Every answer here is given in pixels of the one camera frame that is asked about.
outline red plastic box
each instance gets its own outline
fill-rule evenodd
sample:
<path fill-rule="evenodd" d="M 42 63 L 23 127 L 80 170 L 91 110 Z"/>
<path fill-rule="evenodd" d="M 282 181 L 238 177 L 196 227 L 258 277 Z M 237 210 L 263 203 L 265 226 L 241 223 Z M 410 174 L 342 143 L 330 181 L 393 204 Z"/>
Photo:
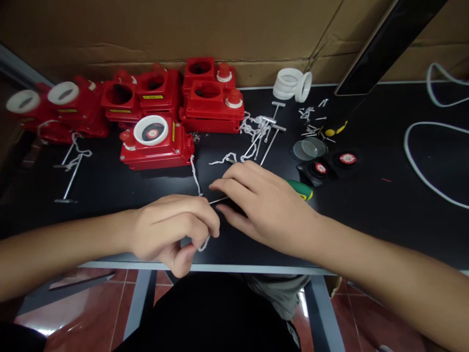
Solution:
<path fill-rule="evenodd" d="M 135 77 L 119 70 L 112 81 L 104 82 L 103 90 L 101 106 L 110 121 L 137 123 L 142 118 Z"/>
<path fill-rule="evenodd" d="M 40 137 L 43 141 L 52 144 L 71 144 L 70 126 L 58 122 L 54 109 L 47 100 L 50 87 L 39 84 L 38 90 L 39 93 L 29 89 L 15 93 L 6 104 L 7 110 L 26 131 L 37 133 L 38 127 L 42 124 Z"/>
<path fill-rule="evenodd" d="M 179 118 L 187 132 L 238 133 L 244 119 L 241 92 L 226 93 L 221 82 L 194 81 Z"/>
<path fill-rule="evenodd" d="M 163 169 L 191 164 L 194 153 L 194 141 L 191 134 L 187 134 L 182 124 L 174 121 L 171 114 L 159 113 L 168 124 L 168 135 L 157 145 L 146 146 L 135 140 L 133 131 L 124 131 L 120 138 L 123 141 L 121 161 L 131 170 Z"/>
<path fill-rule="evenodd" d="M 182 98 L 179 71 L 166 71 L 160 64 L 154 64 L 151 72 L 137 79 L 136 92 L 144 114 L 170 111 L 177 116 Z"/>
<path fill-rule="evenodd" d="M 223 90 L 230 92 L 236 88 L 235 69 L 227 63 L 215 64 L 213 57 L 189 58 L 186 61 L 182 91 L 187 98 L 194 81 L 223 83 Z"/>
<path fill-rule="evenodd" d="M 57 119 L 85 138 L 106 138 L 109 121 L 101 107 L 103 85 L 76 76 L 75 82 L 62 82 L 47 95 Z"/>

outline red tile floor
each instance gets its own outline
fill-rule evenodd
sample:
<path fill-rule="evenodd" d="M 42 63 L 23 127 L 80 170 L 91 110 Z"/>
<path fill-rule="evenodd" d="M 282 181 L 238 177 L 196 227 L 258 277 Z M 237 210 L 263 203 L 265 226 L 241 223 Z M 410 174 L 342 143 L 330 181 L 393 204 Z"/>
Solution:
<path fill-rule="evenodd" d="M 66 283 L 104 274 L 110 269 L 75 269 Z M 15 322 L 47 336 L 46 352 L 103 352 L 114 350 L 123 340 L 127 316 L 137 280 L 137 270 L 115 270 L 114 277 L 73 296 L 23 314 Z M 156 280 L 155 302 L 171 289 L 164 271 Z M 388 310 L 348 286 L 345 280 L 332 298 L 347 352 L 375 352 L 387 345 L 394 352 L 425 352 L 420 335 Z M 293 323 L 304 352 L 313 351 L 313 337 L 304 293 Z"/>

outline red circular label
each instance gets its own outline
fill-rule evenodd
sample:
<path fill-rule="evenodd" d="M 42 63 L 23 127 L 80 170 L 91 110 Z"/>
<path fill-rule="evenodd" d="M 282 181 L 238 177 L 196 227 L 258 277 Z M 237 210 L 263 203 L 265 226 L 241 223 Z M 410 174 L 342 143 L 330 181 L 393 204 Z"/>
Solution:
<path fill-rule="evenodd" d="M 318 170 L 321 174 L 325 174 L 327 172 L 326 168 L 321 163 L 316 164 L 316 170 Z"/>
<path fill-rule="evenodd" d="M 345 153 L 339 157 L 339 160 L 345 165 L 352 165 L 357 161 L 357 158 L 351 153 Z"/>
<path fill-rule="evenodd" d="M 156 138 L 160 132 L 158 132 L 157 129 L 149 130 L 147 132 L 147 137 L 148 138 Z"/>

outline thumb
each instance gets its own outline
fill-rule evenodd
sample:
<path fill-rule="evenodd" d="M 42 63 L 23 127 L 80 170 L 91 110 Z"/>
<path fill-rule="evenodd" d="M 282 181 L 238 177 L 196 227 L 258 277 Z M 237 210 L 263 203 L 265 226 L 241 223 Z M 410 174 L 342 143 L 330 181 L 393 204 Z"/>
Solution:
<path fill-rule="evenodd" d="M 259 237 L 253 223 L 247 217 L 237 213 L 225 204 L 217 205 L 216 209 L 224 215 L 226 221 L 234 228 L 237 228 L 239 231 L 244 232 L 246 235 L 254 239 Z"/>
<path fill-rule="evenodd" d="M 196 252 L 197 248 L 192 243 L 185 245 L 177 252 L 174 258 L 173 270 L 176 277 L 181 278 L 189 273 Z"/>

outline black desk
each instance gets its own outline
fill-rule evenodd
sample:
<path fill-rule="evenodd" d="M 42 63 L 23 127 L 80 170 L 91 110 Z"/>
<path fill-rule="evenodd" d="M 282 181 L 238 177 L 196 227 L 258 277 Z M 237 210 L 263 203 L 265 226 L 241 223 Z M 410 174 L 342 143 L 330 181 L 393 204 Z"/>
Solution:
<path fill-rule="evenodd" d="M 313 87 L 304 104 L 293 100 L 279 109 L 279 133 L 264 167 L 285 179 L 299 180 L 297 162 L 290 149 L 304 133 L 300 107 L 330 101 L 324 110 L 316 108 L 312 119 L 334 110 L 344 113 L 361 98 L 333 98 L 334 87 Z M 437 94 L 456 100 L 468 89 L 438 84 Z M 275 100 L 271 89 L 244 90 L 246 110 L 252 117 L 272 116 Z M 329 143 L 330 148 L 354 147 L 360 151 L 362 166 L 352 177 L 337 180 L 314 190 L 310 204 L 321 214 L 375 237 L 419 250 L 459 270 L 469 269 L 469 211 L 452 205 L 427 188 L 412 170 L 403 149 L 405 130 L 417 121 L 437 121 L 469 129 L 468 105 L 442 109 L 434 106 L 424 84 L 377 86 L 354 111 L 347 128 Z M 56 204 L 70 174 L 53 169 L 61 162 L 66 146 L 44 147 L 36 165 L 18 191 L 1 206 L 3 236 L 64 220 L 136 208 L 172 193 L 197 195 L 190 167 L 144 172 L 131 171 L 119 160 L 120 130 L 113 128 L 106 140 L 80 140 L 82 149 L 93 156 L 84 158 L 70 197 L 77 204 Z M 250 136 L 201 133 L 195 160 L 202 192 L 209 200 L 223 195 L 208 185 L 223 175 L 228 163 L 209 166 L 228 152 L 242 155 Z M 267 148 L 263 144 L 260 155 Z M 417 126 L 410 136 L 410 149 L 424 175 L 437 188 L 457 201 L 469 204 L 469 136 L 435 126 Z M 96 267 L 160 269 L 160 263 L 143 263 L 123 254 L 89 263 Z M 221 236 L 212 239 L 203 253 L 197 253 L 193 270 L 277 273 L 323 273 L 313 264 L 280 254 L 251 240 L 222 221 Z"/>

